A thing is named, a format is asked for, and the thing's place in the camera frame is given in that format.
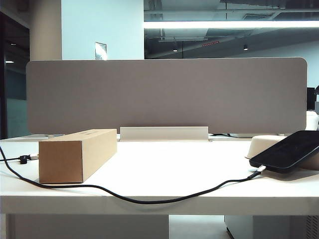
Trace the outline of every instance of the smartphone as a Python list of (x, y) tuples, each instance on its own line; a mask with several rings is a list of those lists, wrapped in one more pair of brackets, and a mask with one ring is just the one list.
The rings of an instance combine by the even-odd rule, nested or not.
[(249, 160), (253, 167), (289, 173), (301, 162), (319, 153), (319, 131), (302, 130), (291, 134)]

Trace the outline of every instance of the brown cardboard box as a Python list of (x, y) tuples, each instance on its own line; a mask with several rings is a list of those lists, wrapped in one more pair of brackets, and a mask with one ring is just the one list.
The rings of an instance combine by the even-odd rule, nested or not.
[(40, 141), (40, 183), (82, 183), (116, 151), (116, 129), (90, 129)]

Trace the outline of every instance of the desk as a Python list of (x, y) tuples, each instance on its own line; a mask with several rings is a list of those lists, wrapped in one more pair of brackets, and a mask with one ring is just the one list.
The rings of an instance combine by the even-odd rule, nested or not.
[[(37, 152), (36, 142), (1, 142), (8, 157)], [(121, 195), (160, 200), (241, 179), (255, 168), (244, 156), (249, 141), (119, 142), (118, 153), (85, 184)], [(38, 180), (38, 161), (10, 163), (21, 175)], [(70, 215), (319, 215), (319, 172), (290, 175), (265, 172), (252, 181), (169, 205), (136, 205), (97, 189), (47, 190), (16, 179), (3, 163), (1, 213)]]

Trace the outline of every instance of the desk divider panel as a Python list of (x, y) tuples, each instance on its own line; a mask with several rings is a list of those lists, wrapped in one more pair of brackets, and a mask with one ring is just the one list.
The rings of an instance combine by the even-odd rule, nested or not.
[(208, 126), (211, 133), (306, 127), (302, 58), (31, 61), (28, 127)]

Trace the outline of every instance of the floor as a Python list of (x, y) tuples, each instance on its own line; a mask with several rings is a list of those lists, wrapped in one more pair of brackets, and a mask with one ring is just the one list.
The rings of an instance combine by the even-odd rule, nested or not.
[(170, 239), (230, 239), (224, 216), (170, 215)]

